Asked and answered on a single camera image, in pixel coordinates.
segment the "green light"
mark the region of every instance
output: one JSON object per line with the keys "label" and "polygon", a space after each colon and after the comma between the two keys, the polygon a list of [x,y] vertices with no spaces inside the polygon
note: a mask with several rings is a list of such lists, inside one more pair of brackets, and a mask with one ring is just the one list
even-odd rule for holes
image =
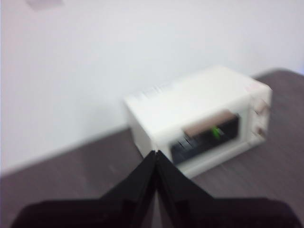
{"label": "green light", "polygon": [[212,134],[214,136],[214,138],[216,138],[217,140],[220,140],[220,134],[219,134],[219,129],[217,126],[213,126],[211,128]]}

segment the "white wall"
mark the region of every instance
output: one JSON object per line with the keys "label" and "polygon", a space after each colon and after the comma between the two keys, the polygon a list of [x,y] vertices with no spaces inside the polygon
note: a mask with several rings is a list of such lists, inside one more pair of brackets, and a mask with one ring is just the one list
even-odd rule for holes
{"label": "white wall", "polygon": [[213,64],[304,67],[304,2],[1,1],[1,171],[126,126],[121,98]]}

